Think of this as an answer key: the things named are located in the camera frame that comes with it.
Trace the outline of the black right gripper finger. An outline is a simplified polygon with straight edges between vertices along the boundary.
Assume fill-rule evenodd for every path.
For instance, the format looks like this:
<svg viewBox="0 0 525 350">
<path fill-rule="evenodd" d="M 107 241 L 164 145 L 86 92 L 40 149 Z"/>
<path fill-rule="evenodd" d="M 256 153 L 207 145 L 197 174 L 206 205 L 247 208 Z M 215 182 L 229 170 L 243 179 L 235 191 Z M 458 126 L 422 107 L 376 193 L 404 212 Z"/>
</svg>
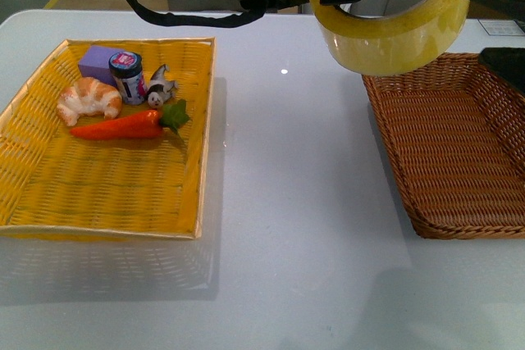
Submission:
<svg viewBox="0 0 525 350">
<path fill-rule="evenodd" d="M 523 48 L 484 48 L 478 61 L 518 92 L 524 92 Z"/>
</svg>

